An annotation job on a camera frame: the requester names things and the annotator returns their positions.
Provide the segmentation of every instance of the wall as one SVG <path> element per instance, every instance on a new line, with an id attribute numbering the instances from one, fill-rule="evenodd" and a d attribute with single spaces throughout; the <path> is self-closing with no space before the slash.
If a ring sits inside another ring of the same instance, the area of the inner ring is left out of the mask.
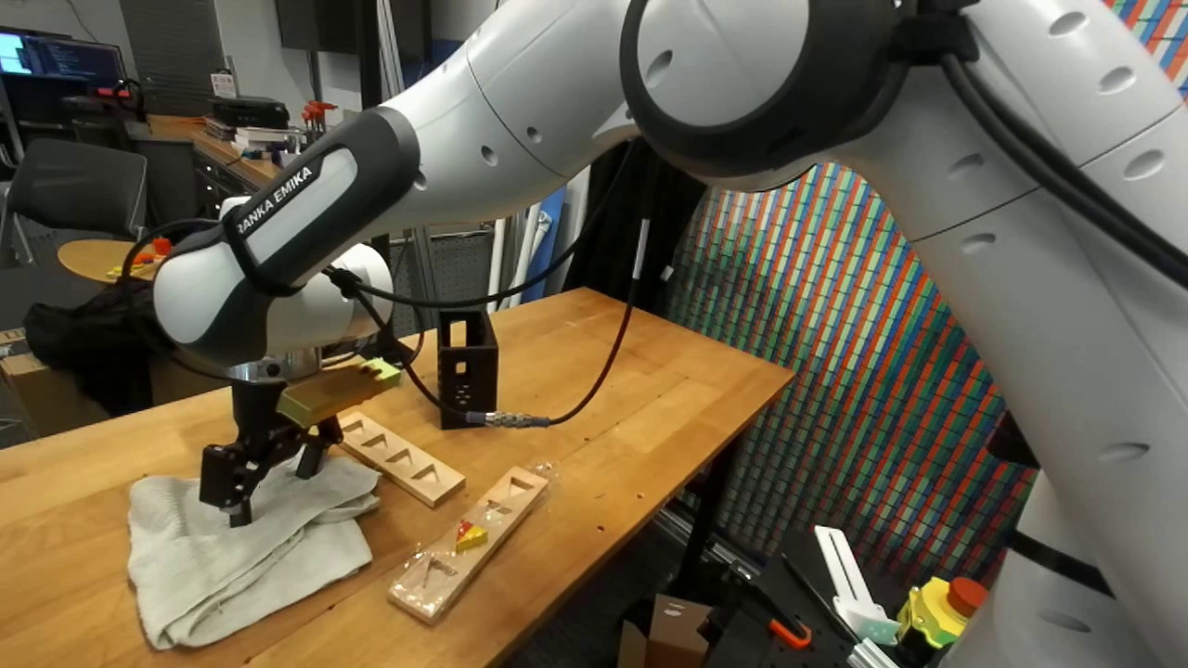
<path id="1" fill-rule="evenodd" d="M 275 0 L 214 0 L 214 18 L 242 96 L 275 96 L 301 117 L 310 96 L 306 58 L 282 48 Z"/>
<path id="2" fill-rule="evenodd" d="M 115 0 L 0 0 L 0 25 L 70 33 L 76 42 L 106 42 L 120 43 L 121 64 L 128 69 L 138 68 Z"/>
<path id="3" fill-rule="evenodd" d="M 462 42 L 498 0 L 435 0 L 435 42 Z M 275 96 L 294 117 L 310 99 L 306 54 L 282 48 L 275 0 L 214 0 L 221 48 L 237 69 L 245 96 Z M 321 96 L 336 106 L 358 111 L 358 58 L 346 51 L 321 51 Z"/>
<path id="4" fill-rule="evenodd" d="M 275 96 L 301 117 L 310 99 L 306 54 L 282 48 L 275 25 L 275 0 L 210 0 L 220 15 L 221 51 L 237 69 L 245 96 Z M 438 42 L 462 42 L 498 0 L 435 0 L 431 25 Z M 70 36 L 92 36 L 121 48 L 132 69 L 132 48 L 121 28 L 115 0 L 0 0 L 0 25 L 54 28 Z M 321 51 L 321 96 L 340 106 L 358 106 L 358 64 L 356 54 Z"/>
<path id="5" fill-rule="evenodd" d="M 1188 5 L 1106 5 L 1188 96 Z M 735 543 L 773 556 L 836 522 L 860 569 L 898 582 L 999 569 L 1033 470 L 981 449 L 1004 406 L 853 171 L 712 189 L 678 247 L 669 314 L 794 371 L 737 449 L 721 512 Z"/>

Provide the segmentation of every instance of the cardboard box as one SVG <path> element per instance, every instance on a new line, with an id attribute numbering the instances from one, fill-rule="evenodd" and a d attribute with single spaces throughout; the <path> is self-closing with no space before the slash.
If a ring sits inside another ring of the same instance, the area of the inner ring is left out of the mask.
<path id="1" fill-rule="evenodd" d="M 618 629 L 618 660 L 617 668 L 697 668 L 704 664 L 709 642 L 700 639 L 700 625 L 709 605 L 655 592 L 648 629 L 631 620 Z"/>

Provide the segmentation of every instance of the cable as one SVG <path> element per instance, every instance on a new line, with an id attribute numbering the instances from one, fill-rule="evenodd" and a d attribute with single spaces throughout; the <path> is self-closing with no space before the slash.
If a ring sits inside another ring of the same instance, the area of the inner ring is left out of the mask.
<path id="1" fill-rule="evenodd" d="M 327 267 L 321 273 L 336 287 L 340 298 L 358 302 L 373 325 L 384 325 L 373 303 L 366 302 L 362 279 L 356 272 Z"/>
<path id="2" fill-rule="evenodd" d="M 618 350 L 623 350 L 623 336 L 626 336 L 626 325 L 631 325 L 631 312 L 633 312 L 633 289 L 637 289 L 637 279 L 643 279 L 647 241 L 648 241 L 648 219 L 637 224 L 631 287 L 626 287 L 626 303 L 623 303 L 623 320 L 618 320 L 617 341 L 607 346 L 607 356 L 603 356 L 596 380 L 591 381 L 591 391 L 567 411 L 561 411 L 561 415 L 462 411 L 462 418 L 475 422 L 475 428 L 558 428 L 558 422 L 575 418 L 596 398 L 603 376 L 618 360 Z"/>
<path id="3" fill-rule="evenodd" d="M 579 247 L 586 247 L 595 224 L 603 216 L 603 206 L 613 205 L 617 189 L 623 185 L 631 156 L 633 156 L 633 143 L 626 143 L 626 152 L 623 152 L 618 168 L 613 171 L 603 194 L 586 210 L 591 227 L 581 227 L 581 232 L 565 253 L 558 253 L 550 267 L 543 267 L 539 273 L 523 279 L 519 287 L 477 293 L 477 298 L 455 298 L 455 302 L 418 302 L 418 298 L 384 293 L 384 289 L 373 289 L 373 287 L 362 287 L 362 293 L 394 302 L 394 303 L 408 303 L 408 309 L 475 309 L 475 303 L 504 302 L 504 298 L 514 298 L 514 293 L 539 287 L 543 279 L 558 273 Z"/>
<path id="4" fill-rule="evenodd" d="M 402 247 L 402 257 L 394 258 L 394 267 L 389 267 L 394 279 L 398 279 L 404 257 L 408 257 L 408 247 Z M 412 325 L 417 325 L 417 346 L 412 346 L 408 367 L 417 364 L 417 356 L 418 356 L 418 350 L 423 350 L 423 309 L 418 309 L 418 303 L 412 303 Z"/>
<path id="5" fill-rule="evenodd" d="M 196 231 L 210 231 L 210 219 L 173 219 L 173 224 L 164 224 L 164 227 L 157 227 L 153 232 L 143 232 L 143 237 L 138 237 L 132 241 L 132 247 L 121 257 L 121 263 L 120 263 L 120 279 L 115 279 L 115 287 L 127 287 L 132 273 L 132 263 L 138 263 L 138 257 L 142 257 L 142 247 L 143 244 L 153 244 L 157 237 L 190 237 L 190 232 L 196 232 Z M 164 356 L 165 364 L 173 364 L 173 367 L 181 367 L 181 371 L 190 371 L 190 376 L 200 376 L 200 380 L 210 380 L 210 381 L 227 381 L 227 376 L 220 376 L 220 371 L 206 371 L 206 367 L 196 367 L 196 364 L 190 364 L 190 360 L 181 360 L 178 356 L 178 350 L 165 350 L 142 320 L 138 320 L 138 312 L 132 312 L 132 293 L 127 293 L 127 320 L 132 323 L 132 331 L 138 331 L 138 336 L 157 352 L 157 356 Z"/>
<path id="6" fill-rule="evenodd" d="M 417 386 L 435 409 L 441 409 L 438 393 L 423 386 L 423 380 L 417 376 L 412 360 L 404 364 L 404 376 L 412 380 L 412 386 Z"/>
<path id="7" fill-rule="evenodd" d="M 1142 227 L 1106 189 L 1098 189 L 1079 168 L 1072 168 L 1049 142 L 1025 125 L 1014 111 L 991 99 L 959 54 L 939 58 L 946 83 L 967 106 L 967 116 L 1002 143 L 1002 152 L 1037 179 L 1048 194 L 1114 237 L 1119 247 L 1145 258 L 1157 273 L 1188 289 L 1188 257 Z"/>

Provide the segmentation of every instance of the black device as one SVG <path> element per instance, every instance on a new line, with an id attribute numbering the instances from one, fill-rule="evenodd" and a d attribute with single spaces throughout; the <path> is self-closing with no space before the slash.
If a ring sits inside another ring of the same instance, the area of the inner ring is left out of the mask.
<path id="1" fill-rule="evenodd" d="M 475 428 L 470 411 L 498 406 L 498 341 L 485 312 L 438 314 L 441 429 Z"/>
<path id="2" fill-rule="evenodd" d="M 227 512 L 230 528 L 252 522 L 252 491 L 263 474 L 296 456 L 296 477 L 321 470 L 321 456 L 340 443 L 336 415 L 318 428 L 296 428 L 277 411 L 284 381 L 252 386 L 230 381 L 237 438 L 230 446 L 206 446 L 200 454 L 196 497 Z"/>
<path id="3" fill-rule="evenodd" d="M 0 28 L 0 73 L 115 85 L 127 69 L 121 51 L 103 42 Z"/>
<path id="4" fill-rule="evenodd" d="M 289 125 L 289 106 L 270 96 L 214 96 L 210 117 L 221 125 Z"/>

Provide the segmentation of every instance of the table leg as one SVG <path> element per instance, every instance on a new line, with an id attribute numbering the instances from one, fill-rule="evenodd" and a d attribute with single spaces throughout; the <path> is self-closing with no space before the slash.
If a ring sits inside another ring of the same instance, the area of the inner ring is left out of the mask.
<path id="1" fill-rule="evenodd" d="M 709 539 L 716 531 L 721 500 L 726 493 L 737 449 L 743 449 L 743 438 L 726 443 L 726 449 L 716 454 L 716 459 L 691 485 L 697 493 L 695 531 L 691 531 L 691 543 L 681 545 L 678 570 L 674 570 L 674 579 L 669 586 L 670 592 L 691 597 L 691 590 L 697 586 L 697 563 L 700 563 L 704 545 L 709 545 Z"/>

